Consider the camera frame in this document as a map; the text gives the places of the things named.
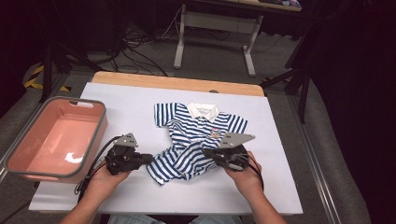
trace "hand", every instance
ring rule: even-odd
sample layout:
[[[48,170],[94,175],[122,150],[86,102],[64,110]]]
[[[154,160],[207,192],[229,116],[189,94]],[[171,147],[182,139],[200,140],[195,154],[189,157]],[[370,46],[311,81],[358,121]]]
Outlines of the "hand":
[[[262,167],[257,163],[254,162],[255,158],[253,153],[250,151],[247,152],[249,157],[249,163],[255,167],[259,172],[262,170]],[[246,168],[241,172],[231,171],[229,169],[224,169],[227,175],[233,179],[235,182],[236,187],[238,188],[239,192],[249,201],[257,197],[258,195],[263,194],[262,192],[262,184],[260,178],[257,174],[250,168]]]
[[[113,194],[117,185],[126,179],[130,173],[123,172],[118,175],[112,175],[105,165],[102,166],[92,177],[83,198],[90,198],[98,203],[104,202]]]

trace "plastic container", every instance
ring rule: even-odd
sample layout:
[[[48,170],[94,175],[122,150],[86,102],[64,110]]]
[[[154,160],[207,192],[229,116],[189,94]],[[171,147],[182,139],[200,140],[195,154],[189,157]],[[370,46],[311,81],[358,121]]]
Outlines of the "plastic container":
[[[5,168],[34,181],[78,183],[92,165],[106,126],[102,102],[50,98],[12,144]]]

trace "white board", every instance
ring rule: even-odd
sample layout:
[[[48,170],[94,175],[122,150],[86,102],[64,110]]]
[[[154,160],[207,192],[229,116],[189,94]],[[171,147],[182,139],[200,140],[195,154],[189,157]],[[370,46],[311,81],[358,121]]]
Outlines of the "white board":
[[[139,144],[136,151],[153,155],[171,146],[167,128],[157,128],[154,124],[157,103],[214,104],[222,112],[247,119],[247,133],[256,138],[244,146],[262,165],[265,195],[281,214],[303,212],[266,97],[88,83],[81,98],[99,100],[106,105],[108,126],[100,148],[112,137],[132,132]],[[75,186],[42,182],[30,210],[71,210],[78,199]],[[146,167],[141,167],[118,186],[99,211],[184,215],[251,213],[245,198],[220,167],[190,181],[175,179],[161,187],[149,176]]]

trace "sleeve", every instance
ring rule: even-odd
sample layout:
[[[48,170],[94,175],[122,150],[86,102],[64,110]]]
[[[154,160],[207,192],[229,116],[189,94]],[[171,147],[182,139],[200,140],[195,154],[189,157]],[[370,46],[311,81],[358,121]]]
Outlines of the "sleeve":
[[[177,104],[156,104],[154,106],[154,121],[157,127],[166,126],[166,124],[175,117]]]
[[[231,115],[228,128],[230,133],[245,133],[248,128],[248,121],[239,116]]]

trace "white stand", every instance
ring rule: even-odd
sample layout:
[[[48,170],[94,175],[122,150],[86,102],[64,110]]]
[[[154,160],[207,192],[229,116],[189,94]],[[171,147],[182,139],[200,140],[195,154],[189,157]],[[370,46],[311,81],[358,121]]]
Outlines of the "white stand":
[[[237,32],[241,34],[250,34],[250,42],[248,46],[243,47],[243,51],[245,55],[245,61],[247,63],[248,74],[251,77],[255,77],[256,72],[254,70],[254,65],[253,61],[251,60],[250,52],[253,48],[254,41],[256,40],[261,24],[262,16],[259,16],[257,20],[253,20],[192,12],[187,11],[186,5],[183,4],[180,17],[180,35],[177,44],[174,67],[176,69],[179,69],[181,67],[181,60],[183,58],[184,49],[184,27],[191,26],[228,32]]]

